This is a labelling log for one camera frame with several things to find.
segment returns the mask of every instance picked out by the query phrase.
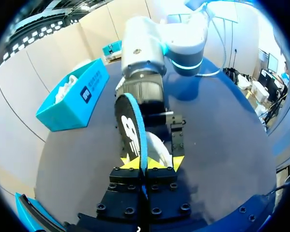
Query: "screw hole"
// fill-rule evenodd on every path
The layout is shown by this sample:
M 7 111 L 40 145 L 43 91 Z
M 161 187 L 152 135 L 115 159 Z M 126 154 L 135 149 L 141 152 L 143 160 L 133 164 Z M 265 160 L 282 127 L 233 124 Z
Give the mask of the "screw hole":
M 151 189 L 152 189 L 152 190 L 158 190 L 159 187 L 158 187 L 158 185 L 152 185 L 152 186 L 151 186 Z
M 171 183 L 170 187 L 171 187 L 171 189 L 176 189 L 177 188 L 177 183 Z
M 104 211 L 106 209 L 106 206 L 102 203 L 97 204 L 97 210 L 98 211 Z
M 153 208 L 152 210 L 151 210 L 151 214 L 153 214 L 153 215 L 160 215 L 162 213 L 162 211 L 161 211 L 161 209 L 159 209 L 159 208 Z
M 187 212 L 188 210 L 190 210 L 190 205 L 188 203 L 182 204 L 180 209 L 182 212 Z
M 129 189 L 129 190 L 134 190 L 134 189 L 135 189 L 135 186 L 134 186 L 134 185 L 129 185 L 129 186 L 128 186 L 128 189 Z
M 252 214 L 252 215 L 249 215 L 249 221 L 251 222 L 254 222 L 256 220 L 256 217 Z
M 110 189 L 115 189 L 116 187 L 117 187 L 117 185 L 116 184 L 113 184 L 113 183 L 111 183 L 109 186 L 108 186 Z
M 132 215 L 132 214 L 134 214 L 134 209 L 132 207 L 126 208 L 125 214 L 126 215 Z
M 244 214 L 244 213 L 246 213 L 246 208 L 243 207 L 243 206 L 241 206 L 241 207 L 239 208 L 239 211 L 240 211 L 242 214 Z

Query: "yellow triangle marker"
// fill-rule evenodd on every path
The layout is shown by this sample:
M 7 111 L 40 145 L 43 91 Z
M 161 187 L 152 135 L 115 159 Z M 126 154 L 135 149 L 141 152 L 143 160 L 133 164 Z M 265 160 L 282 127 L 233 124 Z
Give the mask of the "yellow triangle marker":
M 123 162 L 124 164 L 129 163 L 127 158 L 121 158 L 121 160 L 122 160 L 122 162 Z
M 140 157 L 136 157 L 134 160 L 130 161 L 129 163 L 125 164 L 124 166 L 121 166 L 120 168 L 128 169 L 128 168 L 134 168 L 139 169 L 140 167 Z
M 178 157 L 173 157 L 173 167 L 174 170 L 177 172 L 181 162 L 183 161 L 185 156 L 178 156 Z M 139 169 L 140 167 L 140 157 L 135 158 L 134 160 L 130 161 L 127 163 L 127 158 L 121 158 L 123 161 L 124 165 L 121 166 L 120 168 L 123 169 L 128 169 L 128 168 L 134 168 L 134 169 Z M 152 169 L 152 168 L 166 168 L 163 165 L 159 164 L 157 161 L 154 159 L 147 157 L 147 168 Z
M 180 164 L 182 163 L 183 159 L 185 156 L 178 156 L 178 157 L 173 157 L 173 168 L 177 172 Z
M 166 168 L 163 165 L 159 164 L 157 161 L 154 159 L 147 157 L 147 168 L 152 169 L 152 168 Z

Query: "label on box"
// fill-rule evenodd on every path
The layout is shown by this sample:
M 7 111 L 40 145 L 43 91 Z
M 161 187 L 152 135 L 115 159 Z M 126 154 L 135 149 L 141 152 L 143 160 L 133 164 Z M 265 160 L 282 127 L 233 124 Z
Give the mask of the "label on box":
M 84 99 L 84 101 L 86 103 L 89 102 L 90 98 L 91 98 L 91 93 L 89 92 L 88 88 L 85 86 L 82 91 L 81 91 L 81 96 Z
M 95 88 L 97 87 L 97 84 L 100 82 L 101 78 L 102 75 L 100 71 L 97 71 L 96 74 L 94 74 L 94 76 L 91 78 L 91 80 L 88 83 L 91 92 L 95 91 Z

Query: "computer monitor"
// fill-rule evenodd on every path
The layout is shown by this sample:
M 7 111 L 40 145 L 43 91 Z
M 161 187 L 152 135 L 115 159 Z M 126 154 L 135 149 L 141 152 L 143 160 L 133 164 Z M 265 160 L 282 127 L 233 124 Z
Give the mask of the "computer monitor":
M 267 69 L 276 73 L 278 69 L 278 59 L 269 53 L 269 62 L 267 63 Z

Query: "desk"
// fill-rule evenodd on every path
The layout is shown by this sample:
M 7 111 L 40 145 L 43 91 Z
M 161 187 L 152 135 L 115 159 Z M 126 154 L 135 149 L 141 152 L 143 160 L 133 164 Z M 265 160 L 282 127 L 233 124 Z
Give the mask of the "desk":
M 110 171 L 122 165 L 114 117 L 120 65 L 107 66 L 110 79 L 88 127 L 50 133 L 46 140 L 36 199 L 61 223 L 76 223 L 79 212 L 94 217 Z M 275 160 L 253 108 L 225 74 L 182 77 L 168 61 L 166 65 L 166 103 L 187 122 L 183 128 L 185 158 L 178 178 L 187 184 L 192 217 L 201 214 L 211 224 L 252 195 L 273 189 Z M 217 67 L 204 59 L 201 72 L 215 70 Z

